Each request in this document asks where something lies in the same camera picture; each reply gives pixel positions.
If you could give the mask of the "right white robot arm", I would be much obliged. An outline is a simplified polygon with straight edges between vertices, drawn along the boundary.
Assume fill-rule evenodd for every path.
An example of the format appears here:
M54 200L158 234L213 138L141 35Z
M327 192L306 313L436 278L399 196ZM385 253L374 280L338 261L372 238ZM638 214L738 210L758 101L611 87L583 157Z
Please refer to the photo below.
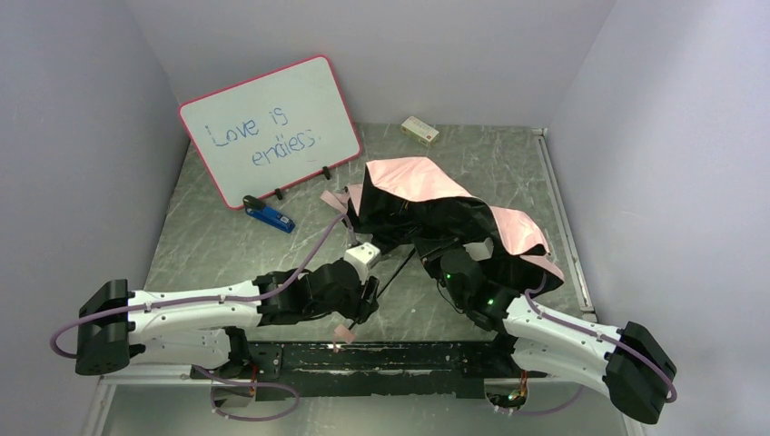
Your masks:
M522 371L596 391L645 424L658 423L664 407L677 401L676 365L646 326L585 321L536 302L535 296L554 284L546 271L526 272L511 287L489 278L460 248L425 266L459 313L508 341L507 353Z

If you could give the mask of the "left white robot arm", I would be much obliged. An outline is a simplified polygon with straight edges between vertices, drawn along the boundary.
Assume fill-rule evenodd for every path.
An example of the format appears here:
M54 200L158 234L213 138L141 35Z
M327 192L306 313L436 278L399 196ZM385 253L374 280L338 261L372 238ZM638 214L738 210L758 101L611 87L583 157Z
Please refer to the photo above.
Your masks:
M294 325L333 312L365 322L378 307L378 278L338 260L314 271L270 272L216 289L131 291L106 282L81 308L75 372L104 375L130 363L191 364L216 370L249 357L249 328Z

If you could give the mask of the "pink and black folding umbrella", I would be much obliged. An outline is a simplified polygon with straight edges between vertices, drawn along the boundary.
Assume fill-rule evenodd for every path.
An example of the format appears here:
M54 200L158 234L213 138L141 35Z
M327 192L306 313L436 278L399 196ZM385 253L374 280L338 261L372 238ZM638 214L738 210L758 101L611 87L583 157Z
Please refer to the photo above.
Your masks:
M494 253L480 263L492 280L514 287L525 273L544 270L554 283L544 292L565 281L550 258L545 233L527 213L488 204L427 157L369 161L361 183L349 184L339 193L325 191L321 199L344 213L356 232L370 235L382 253L412 246L452 306L448 292L425 263L486 238L492 239Z

